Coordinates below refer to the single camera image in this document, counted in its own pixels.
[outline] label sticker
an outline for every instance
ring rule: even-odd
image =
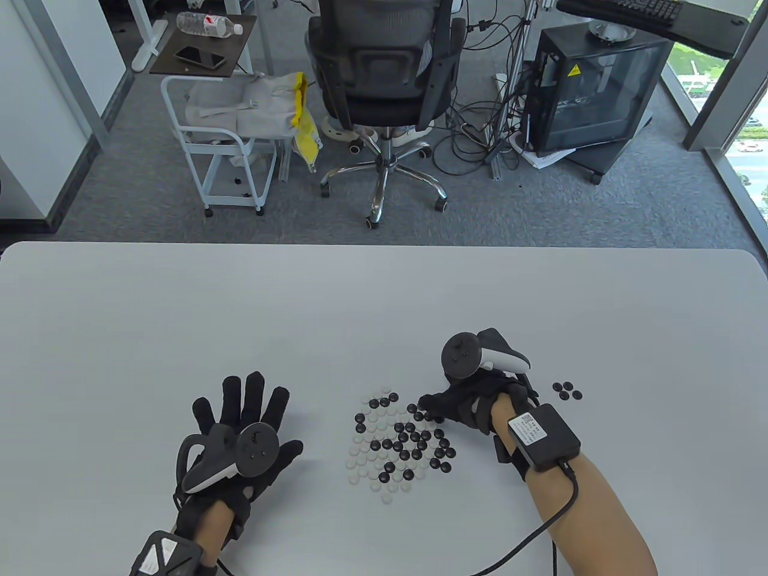
[[[509,427],[526,446],[530,446],[534,442],[547,437],[547,432],[536,422],[536,418],[528,412],[510,420]]]

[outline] vr controller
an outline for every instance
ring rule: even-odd
[[[187,470],[190,450],[201,445],[202,457]],[[224,424],[214,424],[210,434],[189,435],[181,443],[176,460],[176,483],[187,494],[194,494],[223,478],[239,474],[255,478],[274,464],[280,451],[272,426],[256,422],[240,434]]]

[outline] forearm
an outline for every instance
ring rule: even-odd
[[[194,541],[203,549],[203,566],[215,566],[235,514],[221,500],[211,506],[197,526]]]
[[[493,413],[494,428],[510,454],[517,446],[507,421],[514,416],[507,410]],[[574,574],[655,576],[656,564],[645,540],[600,471],[584,455],[570,464],[578,480],[579,496],[549,532]],[[544,520],[555,515],[573,492],[571,481],[559,468],[529,470],[525,482]]]

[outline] hand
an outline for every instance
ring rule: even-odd
[[[526,412],[538,394],[531,389],[528,380],[507,376],[501,370],[480,368],[469,378],[453,381],[439,394],[427,394],[419,399],[419,406],[433,415],[460,422],[483,434],[498,429],[492,418],[492,410],[508,407],[512,416]]]
[[[240,409],[240,391],[242,384],[237,376],[227,377],[222,384],[223,402],[221,406],[220,423],[231,426],[235,433],[240,433],[255,422],[269,424],[278,432],[283,421],[283,414],[288,404],[290,394],[283,387],[277,387],[272,392],[270,401],[261,414],[264,394],[264,377],[254,372],[246,378],[245,401]],[[206,398],[198,398],[192,405],[192,413],[202,434],[207,435],[213,427],[213,410]],[[219,480],[216,484],[200,492],[187,496],[177,490],[177,497],[182,501],[177,518],[177,533],[192,539],[197,525],[203,514],[215,502],[221,500],[234,513],[235,521],[227,540],[237,540],[242,533],[246,520],[250,517],[250,504],[271,486],[277,476],[304,450],[304,444],[299,440],[291,440],[280,446],[280,452],[274,464],[261,476],[244,478],[235,475],[232,478]]]

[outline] smartphone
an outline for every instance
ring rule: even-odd
[[[174,56],[179,60],[189,62],[196,66],[202,66],[208,70],[216,70],[227,61],[221,54],[214,54],[213,52],[200,50],[199,48],[194,48],[192,46],[184,46],[174,54]]]

